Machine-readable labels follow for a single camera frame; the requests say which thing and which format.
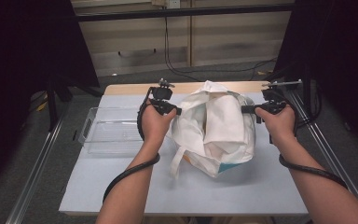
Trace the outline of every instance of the white tote bag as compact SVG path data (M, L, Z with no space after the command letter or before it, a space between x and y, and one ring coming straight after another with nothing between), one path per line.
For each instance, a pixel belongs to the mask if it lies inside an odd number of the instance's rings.
M249 97L206 81L180 104L182 114L172 121L171 138L178 146L171 174L178 176L182 159L209 176L243 164L254 156L255 115L242 114Z

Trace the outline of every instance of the bag strap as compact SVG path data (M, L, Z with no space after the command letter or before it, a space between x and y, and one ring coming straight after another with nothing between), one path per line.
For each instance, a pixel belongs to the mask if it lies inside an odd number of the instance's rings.
M171 175L177 178L179 176L179 164L185 154L186 149L184 147L179 147L176 151L176 155L173 157L171 162Z

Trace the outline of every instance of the transparent tray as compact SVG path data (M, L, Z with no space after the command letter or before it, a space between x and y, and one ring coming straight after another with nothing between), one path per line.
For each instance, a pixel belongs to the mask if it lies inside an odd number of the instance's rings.
M137 107L93 107L78 141L95 154L135 155L143 140L138 133Z

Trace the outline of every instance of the table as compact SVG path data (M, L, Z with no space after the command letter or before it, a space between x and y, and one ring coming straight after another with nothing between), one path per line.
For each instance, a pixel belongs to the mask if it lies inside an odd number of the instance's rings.
M245 93L256 104L264 103L262 84L266 82L222 82L231 91ZM179 104L203 83L178 83L170 102ZM109 86L99 107L135 106L156 84ZM304 215L303 204L289 171L278 161L279 152L269 143L264 124L256 124L255 156L243 165L225 171L217 178L207 176L182 161L177 179L170 176L175 146L168 138L155 165L145 214L149 216L271 216ZM82 148L60 211L73 216L97 215L103 193L110 181L130 163L129 157L89 154Z

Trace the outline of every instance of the hand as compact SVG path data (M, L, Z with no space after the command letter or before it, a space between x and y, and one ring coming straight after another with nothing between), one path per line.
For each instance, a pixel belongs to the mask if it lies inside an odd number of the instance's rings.
M145 143L158 144L158 147L160 147L175 115L176 109L162 116L152 105L148 105L142 115L142 131L145 135Z
M293 129L296 116L295 111L289 105L276 115L270 114L260 107L255 109L255 113L266 123L272 142L275 143L275 141L295 136Z

